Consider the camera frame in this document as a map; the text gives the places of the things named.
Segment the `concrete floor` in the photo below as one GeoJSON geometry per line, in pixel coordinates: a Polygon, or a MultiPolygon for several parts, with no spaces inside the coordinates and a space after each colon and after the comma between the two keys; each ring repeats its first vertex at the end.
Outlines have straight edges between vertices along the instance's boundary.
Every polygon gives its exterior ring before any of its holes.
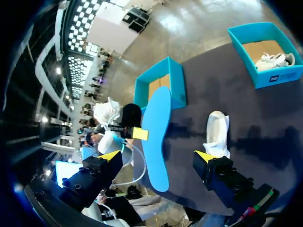
{"type": "MultiPolygon", "coordinates": [[[[102,85],[104,97],[111,96],[122,105],[132,102],[135,79],[148,68],[166,56],[183,62],[230,43],[229,27],[270,21],[289,34],[274,12],[259,0],[172,0],[165,6],[156,5],[151,17],[150,24],[122,58],[110,66],[106,83],[102,85]]],[[[120,173],[123,182],[131,180],[130,176],[131,168],[120,173]]],[[[175,204],[170,210],[148,220],[146,225],[178,225],[183,216],[182,207],[175,204]]],[[[186,224],[188,221],[185,220],[178,226],[186,224]]]]}

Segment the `black fabric tablecloth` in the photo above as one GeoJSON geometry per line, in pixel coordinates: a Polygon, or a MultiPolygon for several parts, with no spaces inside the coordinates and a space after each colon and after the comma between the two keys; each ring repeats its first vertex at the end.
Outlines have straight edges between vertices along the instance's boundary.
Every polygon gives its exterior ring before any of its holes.
{"type": "MultiPolygon", "coordinates": [[[[214,192],[204,187],[192,167],[194,150],[204,151],[210,112],[230,116],[228,148],[234,167],[280,191],[272,208],[287,203],[303,172],[303,80],[255,89],[232,44],[182,64],[187,106],[173,110],[163,141],[169,190],[157,194],[196,210],[231,215],[214,192]]],[[[134,145],[142,150],[140,140],[134,145]]],[[[135,177],[143,163],[134,155],[135,177]]],[[[152,188],[148,175],[141,181],[152,188]]]]}

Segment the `blue shoe insole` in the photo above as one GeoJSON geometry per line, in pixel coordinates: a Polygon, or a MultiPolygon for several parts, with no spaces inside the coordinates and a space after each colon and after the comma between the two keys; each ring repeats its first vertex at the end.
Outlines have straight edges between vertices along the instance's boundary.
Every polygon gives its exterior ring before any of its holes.
{"type": "Polygon", "coordinates": [[[142,147],[151,185],[159,192],[169,188],[162,143],[169,124],[171,95],[168,87],[160,87],[152,95],[144,112],[142,129],[148,131],[148,140],[142,140],[142,147]]]}

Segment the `blue shoe box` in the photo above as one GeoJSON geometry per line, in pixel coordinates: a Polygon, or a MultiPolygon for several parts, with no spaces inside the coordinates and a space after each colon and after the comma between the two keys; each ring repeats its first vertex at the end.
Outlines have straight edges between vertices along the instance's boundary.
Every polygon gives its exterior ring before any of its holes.
{"type": "Polygon", "coordinates": [[[286,35],[275,24],[270,22],[245,24],[229,28],[228,33],[232,39],[234,48],[245,63],[256,89],[300,79],[303,73],[303,61],[300,54],[286,35]],[[295,65],[258,71],[252,58],[243,47],[243,44],[265,40],[276,41],[285,54],[293,53],[295,65]]]}
{"type": "Polygon", "coordinates": [[[182,66],[171,57],[161,60],[136,79],[134,104],[140,106],[142,113],[148,104],[149,84],[169,74],[169,89],[172,109],[186,106],[185,84],[182,66]]]}

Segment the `white sneaker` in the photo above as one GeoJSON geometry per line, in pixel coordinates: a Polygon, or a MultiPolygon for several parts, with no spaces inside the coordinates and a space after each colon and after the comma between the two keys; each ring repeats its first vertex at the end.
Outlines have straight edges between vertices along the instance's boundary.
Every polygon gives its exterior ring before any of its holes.
{"type": "Polygon", "coordinates": [[[278,53],[277,55],[269,55],[264,53],[261,59],[256,62],[255,66],[258,71],[270,70],[274,68],[293,66],[295,63],[295,58],[292,53],[282,54],[278,53]]]}
{"type": "Polygon", "coordinates": [[[230,158],[231,154],[226,146],[228,127],[229,116],[225,116],[220,111],[213,111],[209,114],[206,127],[207,143],[203,144],[207,154],[230,158]]]}

